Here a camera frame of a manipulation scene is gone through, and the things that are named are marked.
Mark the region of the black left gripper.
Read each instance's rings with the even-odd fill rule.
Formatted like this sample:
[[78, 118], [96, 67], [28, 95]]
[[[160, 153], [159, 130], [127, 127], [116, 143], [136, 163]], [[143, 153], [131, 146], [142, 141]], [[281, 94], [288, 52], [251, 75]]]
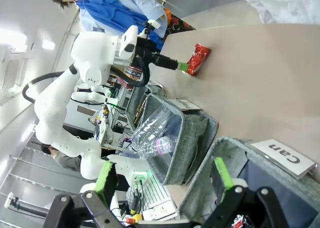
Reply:
[[170, 70], [181, 70], [184, 72], [188, 70], [189, 65], [187, 63], [171, 59], [167, 56], [159, 54], [159, 52], [160, 50], [157, 48], [157, 44], [155, 42], [138, 37], [135, 47], [134, 65], [140, 66], [140, 63], [136, 57], [139, 55], [145, 65], [154, 63], [156, 66]]

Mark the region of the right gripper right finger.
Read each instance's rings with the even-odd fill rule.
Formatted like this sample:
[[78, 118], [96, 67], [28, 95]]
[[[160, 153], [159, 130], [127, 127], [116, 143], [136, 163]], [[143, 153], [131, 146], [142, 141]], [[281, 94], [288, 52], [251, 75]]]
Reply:
[[238, 215], [249, 227], [287, 227], [280, 202], [270, 187], [252, 191], [235, 185], [221, 157], [214, 157], [210, 172], [217, 206], [202, 227], [232, 227]]

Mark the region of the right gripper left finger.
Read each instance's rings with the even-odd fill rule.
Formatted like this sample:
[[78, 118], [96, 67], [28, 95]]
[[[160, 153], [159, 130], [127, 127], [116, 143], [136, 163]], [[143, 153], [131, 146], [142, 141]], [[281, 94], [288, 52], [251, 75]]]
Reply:
[[57, 195], [46, 215], [45, 227], [81, 227], [92, 220], [94, 227], [109, 227], [117, 223], [110, 205], [118, 183], [116, 164], [106, 161], [93, 190], [71, 197]]

